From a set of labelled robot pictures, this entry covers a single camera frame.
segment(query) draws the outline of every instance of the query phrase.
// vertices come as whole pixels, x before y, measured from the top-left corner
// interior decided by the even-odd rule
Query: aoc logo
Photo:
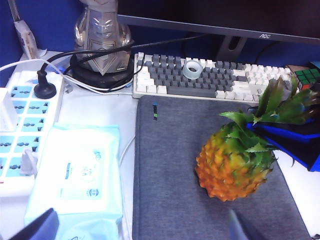
[[[260,39],[269,39],[271,37],[271,34],[261,34],[259,36]]]

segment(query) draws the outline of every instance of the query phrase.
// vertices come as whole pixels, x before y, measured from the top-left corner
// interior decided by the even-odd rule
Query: power outlet
[[[15,131],[0,132],[0,197],[31,193],[35,176],[20,173],[22,154],[25,148],[32,149],[39,168],[48,132],[59,116],[64,90],[60,75],[49,72],[47,80],[55,85],[57,92],[50,99],[35,97],[33,89],[38,83],[35,71],[15,72],[6,86],[18,115],[18,124]]]

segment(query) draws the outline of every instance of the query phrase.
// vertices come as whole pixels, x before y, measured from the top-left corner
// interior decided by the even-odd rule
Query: gray mouse pad
[[[134,240],[227,240],[229,209],[241,213],[269,240],[310,239],[276,162],[267,182],[246,198],[222,202],[199,186],[196,157],[210,135],[230,121],[219,113],[247,108],[228,101],[159,96],[139,100]]]

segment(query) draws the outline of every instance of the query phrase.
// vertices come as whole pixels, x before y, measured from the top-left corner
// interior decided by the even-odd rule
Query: blue wall
[[[74,48],[74,24],[83,5],[78,0],[16,0],[21,19],[32,30],[40,49],[70,51]],[[187,32],[130,26],[136,44],[183,38]],[[211,35],[204,39],[185,43],[189,57],[212,59],[218,49],[221,36]],[[249,39],[238,62],[253,63],[257,54],[268,44],[268,40]],[[153,54],[183,56],[181,43],[171,43],[140,51]],[[13,25],[9,5],[0,1],[0,66],[19,60],[22,54]],[[272,46],[259,59],[261,65],[284,66],[286,64],[307,66],[310,61],[320,60],[320,46],[301,43],[280,43]],[[0,87],[5,86],[13,68],[0,73]]]

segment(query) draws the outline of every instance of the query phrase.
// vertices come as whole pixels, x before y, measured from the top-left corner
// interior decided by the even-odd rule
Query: pineapple skin
[[[196,158],[199,185],[207,190],[210,198],[233,201],[254,193],[266,182],[276,159],[272,151],[260,152],[263,161],[255,160],[255,152],[237,151],[228,144],[228,134],[234,122],[222,126],[211,135]]]

